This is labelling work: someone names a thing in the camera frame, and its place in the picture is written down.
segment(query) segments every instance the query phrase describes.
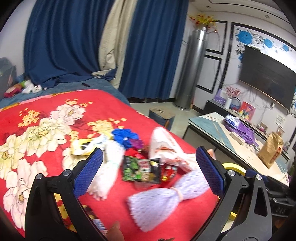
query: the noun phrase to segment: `black package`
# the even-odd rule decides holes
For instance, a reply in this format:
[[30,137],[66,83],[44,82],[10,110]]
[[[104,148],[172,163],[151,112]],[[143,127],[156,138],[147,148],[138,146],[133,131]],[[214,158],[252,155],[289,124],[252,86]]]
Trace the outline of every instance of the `black package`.
[[159,184],[161,176],[159,161],[160,159],[124,156],[122,180]]

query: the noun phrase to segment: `red blanket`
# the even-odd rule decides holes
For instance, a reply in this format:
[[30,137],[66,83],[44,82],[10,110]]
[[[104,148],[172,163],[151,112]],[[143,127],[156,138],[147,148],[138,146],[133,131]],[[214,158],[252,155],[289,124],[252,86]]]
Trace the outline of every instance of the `red blanket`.
[[[31,182],[36,173],[54,176],[63,171],[63,160],[73,158],[67,153],[72,140],[97,137],[115,128],[130,128],[149,144],[153,129],[159,125],[106,92],[83,90],[43,96],[3,108],[0,126],[0,196],[3,197],[0,206],[24,235]],[[185,153],[195,152],[185,141],[173,137]],[[119,173],[106,201],[99,202],[89,194],[79,199],[107,228],[118,220],[125,240],[141,241],[172,237],[190,240],[217,203],[217,197],[208,190],[198,198],[181,202],[166,221],[143,233],[126,204],[127,197],[137,192],[133,183],[121,180]]]

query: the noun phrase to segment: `bed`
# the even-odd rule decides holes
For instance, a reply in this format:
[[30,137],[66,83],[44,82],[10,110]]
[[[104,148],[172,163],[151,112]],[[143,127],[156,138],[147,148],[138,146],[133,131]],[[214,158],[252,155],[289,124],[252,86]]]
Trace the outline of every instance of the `bed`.
[[[94,81],[100,80],[89,80],[89,85]],[[74,112],[80,116],[53,118],[52,111],[62,111],[69,107],[75,107]],[[115,128],[130,128],[145,144],[149,144],[153,129],[159,127],[155,121],[119,98],[94,89],[40,96],[2,108],[0,126],[0,207],[22,235],[25,205],[30,183],[35,177],[32,173],[59,175],[65,161],[75,161],[75,157],[68,152],[71,141],[96,137]],[[184,140],[174,134],[172,136],[185,153],[195,152]],[[107,228],[114,221],[120,221],[125,240],[131,241],[172,237],[176,240],[190,240],[211,214],[218,200],[208,189],[195,199],[181,202],[166,221],[144,233],[135,225],[126,204],[127,197],[137,192],[139,190],[135,189],[133,183],[122,181],[119,171],[107,200],[97,201],[89,194],[81,196],[79,200]],[[58,205],[62,217],[67,220],[64,207],[60,203]]]
[[[86,83],[90,85],[90,87],[85,87],[82,85],[82,83]],[[117,99],[121,100],[123,103],[128,104],[129,102],[126,99],[126,97],[119,92],[117,89],[115,89],[110,82],[104,80],[104,79],[98,79],[98,78],[92,78],[86,81],[82,82],[72,82],[72,83],[59,83],[53,88],[49,88],[47,90],[42,90],[37,93],[30,93],[30,94],[17,94],[13,96],[12,98],[4,98],[0,101],[0,108],[3,108],[5,106],[12,105],[14,103],[22,102],[25,100],[29,100],[32,98],[36,98],[39,96],[49,95],[49,94],[55,94],[60,92],[67,92],[67,91],[76,91],[76,90],[83,90],[83,89],[98,89],[103,90]]]

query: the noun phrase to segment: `television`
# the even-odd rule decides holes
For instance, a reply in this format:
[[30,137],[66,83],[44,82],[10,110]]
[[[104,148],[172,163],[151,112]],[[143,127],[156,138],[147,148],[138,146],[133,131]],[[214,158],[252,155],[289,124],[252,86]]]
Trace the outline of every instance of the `television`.
[[248,46],[245,49],[239,80],[289,110],[296,87],[296,73],[257,49]]

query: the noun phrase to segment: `beige curtain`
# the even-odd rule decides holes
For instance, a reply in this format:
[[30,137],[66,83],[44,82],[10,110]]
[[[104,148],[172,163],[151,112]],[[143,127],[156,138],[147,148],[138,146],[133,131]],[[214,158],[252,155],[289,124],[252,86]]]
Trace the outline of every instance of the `beige curtain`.
[[[123,71],[126,46],[133,13],[138,0],[115,0],[106,21],[99,46],[101,70],[117,68],[111,84],[118,89]],[[101,71],[92,73],[98,76]]]

